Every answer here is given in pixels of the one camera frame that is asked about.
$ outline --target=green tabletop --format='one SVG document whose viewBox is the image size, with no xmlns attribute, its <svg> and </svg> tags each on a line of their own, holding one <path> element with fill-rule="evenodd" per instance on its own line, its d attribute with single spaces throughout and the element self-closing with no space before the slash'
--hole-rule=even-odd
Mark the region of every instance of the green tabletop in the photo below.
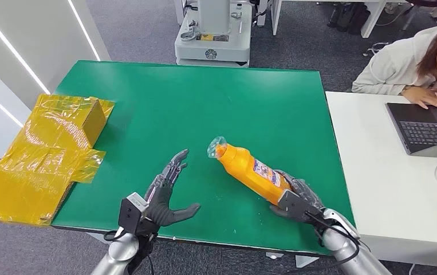
<svg viewBox="0 0 437 275">
<path fill-rule="evenodd" d="M 55 226 L 113 230 L 120 201 L 144 195 L 169 159 L 189 148 L 171 208 L 199 202 L 160 235 L 193 241 L 323 253 L 309 225 L 275 216 L 206 149 L 223 135 L 271 168 L 304 178 L 324 204 L 353 215 L 318 72 L 79 61 L 57 94 L 116 102 L 95 149 L 94 180 L 76 183 Z"/>
</svg>

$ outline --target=plastic wrap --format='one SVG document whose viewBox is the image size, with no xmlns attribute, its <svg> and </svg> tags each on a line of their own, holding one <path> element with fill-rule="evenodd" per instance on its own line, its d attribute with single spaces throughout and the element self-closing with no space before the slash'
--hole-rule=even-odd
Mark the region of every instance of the plastic wrap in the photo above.
<svg viewBox="0 0 437 275">
<path fill-rule="evenodd" d="M 41 95 L 0 159 L 0 221 L 49 225 L 72 182 L 90 183 L 105 152 L 92 147 L 114 103 Z"/>
</svg>

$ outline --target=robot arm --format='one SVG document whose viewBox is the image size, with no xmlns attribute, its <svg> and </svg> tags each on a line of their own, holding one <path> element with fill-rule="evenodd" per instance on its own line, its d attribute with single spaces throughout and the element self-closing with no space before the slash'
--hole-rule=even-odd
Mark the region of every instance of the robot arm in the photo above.
<svg viewBox="0 0 437 275">
<path fill-rule="evenodd" d="M 144 198 L 132 193 L 122 200 L 119 214 L 119 229 L 111 231 L 113 238 L 107 254 L 95 267 L 92 275 L 131 275 L 152 252 L 152 244 L 161 226 L 184 221 L 193 217 L 200 204 L 193 203 L 187 209 L 171 210 L 170 199 L 179 173 L 186 167 L 181 162 L 188 150 L 176 154 L 163 172 L 156 176 Z"/>
<path fill-rule="evenodd" d="M 322 244 L 337 260 L 346 275 L 392 275 L 373 254 L 360 243 L 360 235 L 340 213 L 327 209 L 319 197 L 302 179 L 276 170 L 290 183 L 293 191 L 285 190 L 278 207 L 271 209 L 278 215 L 312 225 Z"/>
</svg>

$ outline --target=gray carpet floor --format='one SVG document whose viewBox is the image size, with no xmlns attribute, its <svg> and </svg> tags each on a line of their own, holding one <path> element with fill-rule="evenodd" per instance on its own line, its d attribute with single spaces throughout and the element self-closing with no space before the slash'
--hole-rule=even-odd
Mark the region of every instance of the gray carpet floor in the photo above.
<svg viewBox="0 0 437 275">
<path fill-rule="evenodd" d="M 90 12 L 113 60 L 173 64 L 178 31 L 171 0 L 87 0 Z M 319 70 L 325 90 L 344 91 L 368 58 L 361 53 L 370 44 L 394 38 L 403 18 L 388 27 L 376 27 L 369 39 L 326 27 L 331 5 L 284 2 L 279 31 L 272 36 L 270 16 L 251 38 L 253 67 Z M 381 22 L 392 19 L 383 14 Z M 406 36 L 434 26 L 426 11 L 418 15 Z M 0 223 L 0 274 L 89 274 L 107 246 L 75 231 Z M 158 242 L 152 253 L 156 274 L 280 274 L 295 266 L 294 255 L 277 260 L 257 250 Z M 319 260 L 311 266 L 329 265 Z M 410 264 L 384 262 L 395 275 L 407 275 Z M 150 274 L 144 261 L 137 274 Z M 341 274 L 336 269 L 304 274 Z M 416 266 L 413 275 L 437 275 L 437 268 Z"/>
</svg>

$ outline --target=laptop keyboard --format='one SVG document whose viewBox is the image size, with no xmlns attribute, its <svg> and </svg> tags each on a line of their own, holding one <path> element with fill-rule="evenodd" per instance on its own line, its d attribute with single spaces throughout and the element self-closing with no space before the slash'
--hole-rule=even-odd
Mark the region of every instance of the laptop keyboard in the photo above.
<svg viewBox="0 0 437 275">
<path fill-rule="evenodd" d="M 437 123 L 401 121 L 400 126 L 410 144 L 437 145 Z"/>
</svg>

